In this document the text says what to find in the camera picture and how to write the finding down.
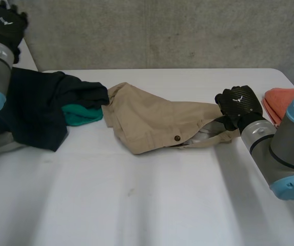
teal cloth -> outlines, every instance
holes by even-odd
[[[81,126],[101,120],[102,109],[86,109],[78,104],[68,104],[61,107],[68,126]]]

concrete wall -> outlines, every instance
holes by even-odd
[[[11,0],[41,70],[276,68],[294,83],[293,0]]]

orange towel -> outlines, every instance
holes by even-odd
[[[275,126],[280,125],[294,99],[294,89],[274,88],[265,92],[262,104]]]

white table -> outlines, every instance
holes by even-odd
[[[65,72],[209,103],[232,86],[250,85],[259,99],[293,88],[273,69]],[[0,156],[0,246],[294,245],[294,201],[272,194],[240,138],[135,156],[103,120],[69,131],[56,153]]]

clothing pile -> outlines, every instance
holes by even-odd
[[[0,153],[23,146],[56,151],[68,134],[67,126],[103,116],[133,154],[163,147],[203,148],[240,135],[225,129],[216,104],[168,101],[128,83],[107,91],[100,83],[63,72],[13,68],[0,111]]]
[[[63,72],[13,68],[7,101],[0,110],[0,148],[15,141],[56,151],[67,136],[66,125],[102,119],[101,105],[107,104],[107,88],[100,83]],[[14,149],[14,144],[6,149]]]

